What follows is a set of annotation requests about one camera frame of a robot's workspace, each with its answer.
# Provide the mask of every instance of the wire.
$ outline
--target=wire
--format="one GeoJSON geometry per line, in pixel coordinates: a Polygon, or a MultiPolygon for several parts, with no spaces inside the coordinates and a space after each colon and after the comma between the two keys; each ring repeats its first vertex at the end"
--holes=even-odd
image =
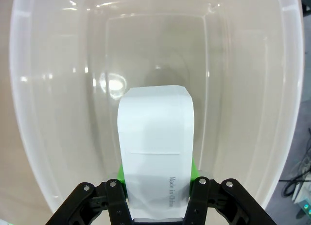
{"type": "Polygon", "coordinates": [[[302,172],[301,174],[298,174],[297,176],[293,177],[292,179],[289,180],[279,180],[279,182],[287,182],[286,185],[284,186],[283,190],[282,190],[282,196],[283,197],[289,197],[291,195],[293,195],[295,188],[296,188],[296,184],[299,182],[311,182],[311,180],[304,180],[301,179],[302,177],[304,177],[306,174],[311,173],[311,163],[310,163],[310,156],[309,156],[309,151],[311,150],[311,129],[308,128],[308,133],[310,135],[308,141],[307,141],[307,146],[306,146],[306,152],[299,164],[298,167],[298,173],[302,172]],[[303,171],[303,169],[306,169],[306,166],[303,167],[303,164],[307,165],[305,163],[305,160],[307,159],[307,164],[308,164],[308,168],[306,171],[303,171]]]}

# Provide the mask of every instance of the screw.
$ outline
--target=screw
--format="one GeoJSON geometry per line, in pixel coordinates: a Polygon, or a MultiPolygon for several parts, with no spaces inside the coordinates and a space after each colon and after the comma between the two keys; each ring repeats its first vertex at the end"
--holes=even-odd
{"type": "Polygon", "coordinates": [[[233,183],[231,181],[227,181],[225,185],[227,185],[228,187],[232,187],[233,183]]]}
{"type": "Polygon", "coordinates": [[[203,178],[201,178],[201,179],[199,180],[199,182],[200,182],[200,184],[205,184],[205,183],[206,183],[206,180],[203,179],[203,178]]]}

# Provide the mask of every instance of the white package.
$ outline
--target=white package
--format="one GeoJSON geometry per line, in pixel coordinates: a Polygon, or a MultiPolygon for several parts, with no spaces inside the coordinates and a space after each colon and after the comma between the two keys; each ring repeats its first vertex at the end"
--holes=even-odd
{"type": "Polygon", "coordinates": [[[185,216],[194,112],[184,87],[130,89],[118,110],[118,133],[132,218],[185,216]]]}

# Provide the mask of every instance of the black bracket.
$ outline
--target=black bracket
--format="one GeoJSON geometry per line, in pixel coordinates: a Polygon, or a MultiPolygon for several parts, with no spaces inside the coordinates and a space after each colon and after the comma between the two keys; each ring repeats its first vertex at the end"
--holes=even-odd
{"type": "MultiPolygon", "coordinates": [[[[218,184],[206,177],[194,180],[184,219],[152,225],[204,225],[207,208],[215,208],[230,225],[276,225],[237,180],[218,184]]],[[[97,187],[79,184],[46,225],[89,225],[103,210],[112,225],[150,225],[132,220],[123,185],[116,179],[97,187]]]]}

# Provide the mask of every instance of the clear plastic bin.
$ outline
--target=clear plastic bin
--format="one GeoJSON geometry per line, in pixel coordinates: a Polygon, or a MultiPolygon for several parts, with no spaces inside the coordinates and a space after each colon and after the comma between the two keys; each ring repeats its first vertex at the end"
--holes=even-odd
{"type": "Polygon", "coordinates": [[[51,210],[78,183],[113,177],[120,98],[157,85],[192,96],[199,170],[238,179],[265,207],[293,138],[303,56],[300,0],[14,0],[15,109],[51,210]]]}

